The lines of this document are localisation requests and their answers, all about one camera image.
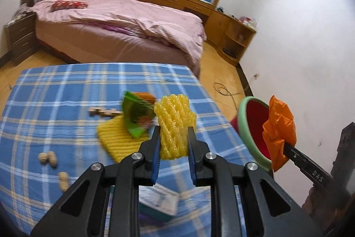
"pink bedspread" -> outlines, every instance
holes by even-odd
[[[76,0],[88,3],[88,8],[51,12],[51,5],[55,1],[57,0],[43,0],[32,7],[40,21],[50,23],[99,21],[129,27],[148,36],[167,40],[186,52],[194,64],[202,56],[202,43],[206,40],[205,30],[202,20],[191,13],[137,0]]]

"orange plastic wrapper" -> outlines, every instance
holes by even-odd
[[[276,172],[289,160],[283,154],[285,142],[296,145],[296,127],[287,104],[275,96],[270,99],[269,119],[263,128],[263,138],[271,156],[272,169]]]

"red pillow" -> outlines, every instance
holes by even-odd
[[[57,0],[52,4],[52,11],[71,8],[87,8],[88,4],[81,1]]]

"wooden floor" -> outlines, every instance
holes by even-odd
[[[216,101],[221,112],[228,120],[231,120],[236,114],[232,97],[218,94],[213,88],[213,83],[219,82],[224,84],[231,93],[242,91],[242,84],[235,67],[225,62],[210,45],[205,43],[204,49],[205,51],[201,59],[200,82],[206,88],[210,96]],[[45,53],[44,51],[38,51],[17,67],[14,67],[11,62],[8,62],[0,68],[0,115],[4,110],[11,88],[15,85],[22,70],[63,64],[65,64],[63,61]],[[245,97],[244,93],[234,97],[237,105],[243,97]]]

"tissue box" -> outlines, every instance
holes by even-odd
[[[139,212],[161,222],[176,216],[179,199],[179,193],[160,184],[139,186]]]

